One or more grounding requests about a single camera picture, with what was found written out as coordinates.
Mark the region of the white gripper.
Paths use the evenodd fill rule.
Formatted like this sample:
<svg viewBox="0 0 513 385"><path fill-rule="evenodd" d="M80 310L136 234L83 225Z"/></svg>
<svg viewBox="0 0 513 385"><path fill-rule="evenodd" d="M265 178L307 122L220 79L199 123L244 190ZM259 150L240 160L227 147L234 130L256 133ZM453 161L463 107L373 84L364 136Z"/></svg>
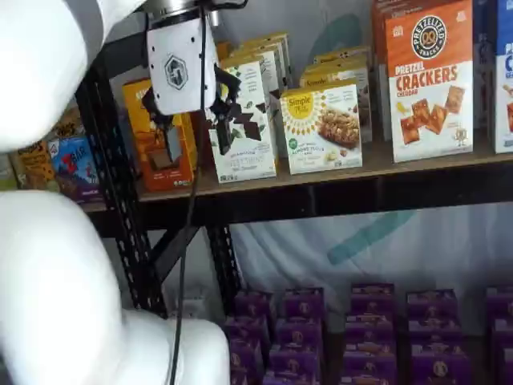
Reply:
<svg viewBox="0 0 513 385"><path fill-rule="evenodd" d="M147 32L151 85L142 98L150 121L164 135L171 164L182 156L173 115L205 109L209 130L216 133L217 147L225 155L232 145L229 123L241 107L237 96L241 81L217 64L209 21L194 18Z"/></svg>

